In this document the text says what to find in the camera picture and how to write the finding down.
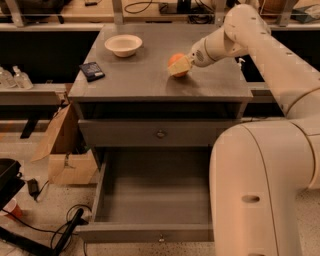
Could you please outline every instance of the cabinet top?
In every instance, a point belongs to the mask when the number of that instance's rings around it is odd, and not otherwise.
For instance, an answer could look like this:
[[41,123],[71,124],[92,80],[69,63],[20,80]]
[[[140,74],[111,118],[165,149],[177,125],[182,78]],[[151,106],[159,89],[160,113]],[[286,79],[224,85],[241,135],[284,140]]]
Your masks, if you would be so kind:
[[[215,25],[107,24],[85,60],[97,62],[105,77],[87,82],[79,72],[69,97],[74,101],[248,101],[251,91],[233,58],[193,67],[183,78],[171,77],[167,71],[173,54],[187,54],[215,29]],[[142,39],[135,55],[120,58],[105,48],[108,38],[121,34]]]

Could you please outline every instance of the black bag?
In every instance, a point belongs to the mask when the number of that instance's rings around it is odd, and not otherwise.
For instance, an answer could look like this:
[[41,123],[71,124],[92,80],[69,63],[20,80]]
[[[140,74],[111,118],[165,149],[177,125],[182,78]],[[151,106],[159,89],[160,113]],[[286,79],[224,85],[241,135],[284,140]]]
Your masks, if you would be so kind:
[[[36,21],[47,18],[52,14],[58,15],[60,23],[64,23],[60,12],[71,0],[16,0],[21,15],[28,20]],[[5,0],[0,0],[0,7],[3,14],[11,16]]]

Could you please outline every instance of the open drawer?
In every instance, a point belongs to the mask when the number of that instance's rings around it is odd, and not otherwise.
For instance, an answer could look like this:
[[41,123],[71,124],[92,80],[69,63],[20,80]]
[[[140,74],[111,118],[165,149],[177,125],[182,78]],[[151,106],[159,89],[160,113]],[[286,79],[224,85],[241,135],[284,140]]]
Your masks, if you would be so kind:
[[106,150],[86,242],[212,241],[211,148]]

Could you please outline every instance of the drawer front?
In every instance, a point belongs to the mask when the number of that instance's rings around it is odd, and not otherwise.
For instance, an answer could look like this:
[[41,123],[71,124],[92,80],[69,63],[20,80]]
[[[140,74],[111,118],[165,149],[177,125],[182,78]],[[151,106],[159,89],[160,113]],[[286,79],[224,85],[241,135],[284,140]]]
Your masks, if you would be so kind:
[[223,121],[108,121],[80,120],[88,146],[208,146],[235,120]]
[[90,223],[77,232],[87,243],[211,242],[212,225],[114,225]]

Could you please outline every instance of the drawer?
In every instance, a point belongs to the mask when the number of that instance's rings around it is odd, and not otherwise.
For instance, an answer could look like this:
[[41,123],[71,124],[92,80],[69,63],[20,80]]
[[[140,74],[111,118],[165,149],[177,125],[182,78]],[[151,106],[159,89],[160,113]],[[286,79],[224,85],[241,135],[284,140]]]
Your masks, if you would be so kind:
[[86,144],[94,147],[202,147],[213,145],[224,130],[237,122],[80,120],[79,127]]
[[105,154],[86,242],[213,241],[211,148],[127,148]]

